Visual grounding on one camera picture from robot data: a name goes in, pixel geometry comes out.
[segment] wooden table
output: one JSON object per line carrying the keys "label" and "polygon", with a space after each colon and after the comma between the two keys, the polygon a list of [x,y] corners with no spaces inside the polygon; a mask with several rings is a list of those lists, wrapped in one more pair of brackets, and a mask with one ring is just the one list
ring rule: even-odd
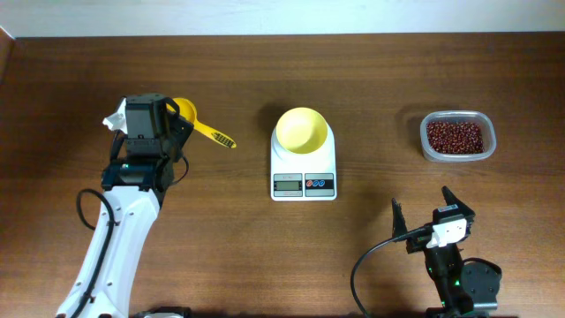
{"label": "wooden table", "polygon": [[[356,259],[430,222],[447,185],[477,213],[463,257],[504,271],[497,315],[565,310],[565,34],[381,34],[20,39],[0,86],[0,312],[49,317],[92,232],[74,207],[99,188],[122,95],[190,98],[237,141],[195,133],[188,178],[147,237],[132,313],[159,305],[228,314],[358,313]],[[336,201],[273,202],[269,139],[284,111],[312,107],[336,137]],[[498,148],[475,163],[430,163],[418,128],[435,110],[478,110]],[[179,164],[177,173],[183,169]],[[85,201],[93,222],[98,202]],[[388,246],[358,273],[376,314],[440,306],[424,255]]]}

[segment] clear plastic container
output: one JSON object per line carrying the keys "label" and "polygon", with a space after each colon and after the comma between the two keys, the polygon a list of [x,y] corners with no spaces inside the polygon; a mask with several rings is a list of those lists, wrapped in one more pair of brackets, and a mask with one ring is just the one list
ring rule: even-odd
{"label": "clear plastic container", "polygon": [[[427,139],[427,124],[431,122],[448,122],[448,123],[473,123],[480,127],[483,136],[483,147],[485,152],[474,155],[448,155],[440,154],[433,150]],[[496,149],[496,136],[494,135],[493,122],[483,113],[471,110],[446,110],[436,111],[426,116],[420,125],[420,139],[422,140],[422,152],[424,157],[432,162],[437,163],[464,163],[470,161],[483,160],[493,154]]]}

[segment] white scale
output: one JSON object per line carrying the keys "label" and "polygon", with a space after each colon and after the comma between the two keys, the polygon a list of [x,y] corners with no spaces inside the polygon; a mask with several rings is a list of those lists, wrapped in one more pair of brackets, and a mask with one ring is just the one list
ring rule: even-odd
{"label": "white scale", "polygon": [[334,132],[316,151],[299,155],[271,136],[271,198],[275,201],[331,201],[337,196]]}

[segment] black cable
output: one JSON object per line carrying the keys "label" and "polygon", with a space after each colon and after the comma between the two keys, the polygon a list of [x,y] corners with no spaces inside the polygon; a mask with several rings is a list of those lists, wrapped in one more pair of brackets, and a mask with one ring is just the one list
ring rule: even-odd
{"label": "black cable", "polygon": [[122,138],[118,138],[118,136],[121,134],[122,131],[116,131],[116,133],[114,133],[114,139],[112,140],[112,146],[109,149],[109,160],[112,161],[114,159],[117,158],[117,156],[120,153],[120,149],[122,148],[122,145],[124,145],[124,140],[127,138],[127,135],[125,134],[124,136],[122,136]]}
{"label": "black cable", "polygon": [[94,267],[94,273],[92,274],[92,278],[90,278],[90,283],[88,283],[87,290],[82,294],[79,302],[79,306],[77,310],[74,311],[74,314],[71,315],[71,318],[77,318],[82,310],[87,305],[87,302],[92,298],[92,290],[94,289],[94,284],[98,279],[98,275],[100,274],[100,270],[102,268],[102,264],[104,263],[104,257],[106,256],[106,252],[108,251],[108,245],[110,239],[112,238],[112,232],[114,231],[114,225],[116,225],[116,219],[114,218],[114,210],[112,209],[111,205],[109,204],[108,200],[99,192],[93,189],[83,189],[80,190],[79,194],[77,194],[77,210],[79,211],[79,217],[82,223],[84,223],[89,229],[94,230],[95,227],[90,225],[87,220],[85,219],[82,208],[80,207],[80,199],[84,193],[91,193],[96,196],[104,207],[108,210],[108,231],[106,232],[106,238],[104,239],[104,243],[102,244],[102,249],[100,250],[100,255],[98,256],[98,261],[96,262],[96,266]]}
{"label": "black cable", "polygon": [[365,307],[363,307],[363,304],[361,304],[361,300],[359,300],[357,292],[355,291],[355,274],[357,273],[359,266],[361,266],[361,263],[365,260],[365,258],[367,256],[369,256],[370,254],[372,254],[374,251],[378,250],[379,248],[387,245],[388,243],[404,241],[407,238],[409,238],[409,237],[413,236],[414,234],[421,232],[421,231],[426,231],[426,228],[420,227],[420,228],[417,228],[415,230],[409,231],[408,233],[400,235],[396,238],[389,238],[387,240],[380,242],[376,246],[371,247],[363,255],[361,255],[361,257],[359,257],[359,259],[357,260],[357,262],[353,266],[353,270],[351,271],[351,277],[350,277],[351,294],[353,295],[353,299],[357,303],[357,306],[359,307],[359,309],[361,310],[361,312],[363,313],[363,315],[366,318],[371,318],[371,314],[369,314],[369,312],[365,309]]}
{"label": "black cable", "polygon": [[177,102],[170,97],[164,97],[163,100],[166,104],[175,110],[175,114],[173,115],[172,120],[176,120],[180,116],[180,107],[178,106]]}
{"label": "black cable", "polygon": [[185,161],[185,165],[186,165],[185,174],[183,174],[183,176],[182,176],[179,180],[171,182],[171,183],[170,183],[171,186],[174,186],[174,185],[176,185],[177,183],[179,183],[180,180],[182,180],[183,178],[185,178],[185,177],[186,177],[186,174],[188,173],[188,159],[186,159],[186,156],[185,156],[185,155],[183,155],[183,160]]}

